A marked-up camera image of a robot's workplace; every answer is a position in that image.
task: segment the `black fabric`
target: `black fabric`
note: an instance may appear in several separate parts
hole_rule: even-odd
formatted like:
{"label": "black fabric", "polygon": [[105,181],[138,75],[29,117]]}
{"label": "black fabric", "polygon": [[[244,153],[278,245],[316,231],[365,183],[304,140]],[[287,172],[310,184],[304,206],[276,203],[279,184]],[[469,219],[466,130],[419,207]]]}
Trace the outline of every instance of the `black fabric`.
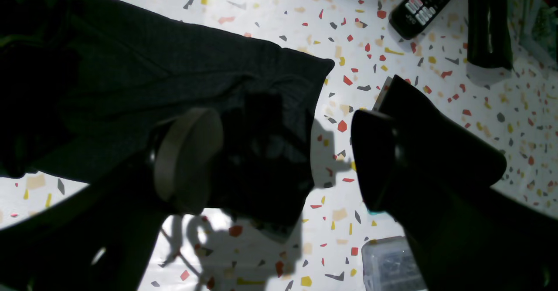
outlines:
{"label": "black fabric", "polygon": [[116,0],[15,0],[16,13],[5,1],[0,39],[39,37],[52,54],[14,65],[25,74],[3,74],[2,97],[21,98],[11,86],[26,83],[26,96],[40,98],[14,111],[12,123],[64,138],[39,144],[26,170],[90,183],[143,149],[156,122],[211,107],[225,127],[212,205],[297,220],[313,186],[310,129],[332,60]]}

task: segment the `remote control button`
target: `remote control button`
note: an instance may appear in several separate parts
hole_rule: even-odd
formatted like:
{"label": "remote control button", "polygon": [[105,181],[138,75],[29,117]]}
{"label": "remote control button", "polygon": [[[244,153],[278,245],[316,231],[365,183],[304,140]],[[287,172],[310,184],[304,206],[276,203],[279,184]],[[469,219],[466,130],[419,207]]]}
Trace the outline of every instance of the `remote control button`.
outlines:
{"label": "remote control button", "polygon": [[424,11],[419,11],[418,14],[420,14],[421,17],[423,17],[426,21],[430,20],[430,18],[426,15],[426,13],[424,13]]}
{"label": "remote control button", "polygon": [[414,0],[409,0],[409,3],[411,4],[411,7],[415,8],[415,10],[419,9],[419,6],[415,3]]}
{"label": "remote control button", "polygon": [[426,21],[420,16],[420,14],[415,14],[415,18],[422,26],[426,25]]}
{"label": "remote control button", "polygon": [[412,14],[416,13],[415,8],[411,7],[411,5],[409,3],[405,3],[405,7],[407,8],[407,10],[409,10]]}
{"label": "remote control button", "polygon": [[430,13],[430,10],[428,10],[427,7],[422,7],[421,11],[424,11],[424,13],[426,13],[429,19],[432,17],[432,13]]}
{"label": "remote control button", "polygon": [[420,0],[414,0],[414,1],[415,1],[415,3],[417,3],[417,5],[419,7],[422,7],[424,5],[424,3],[422,3],[422,1],[420,1]]}

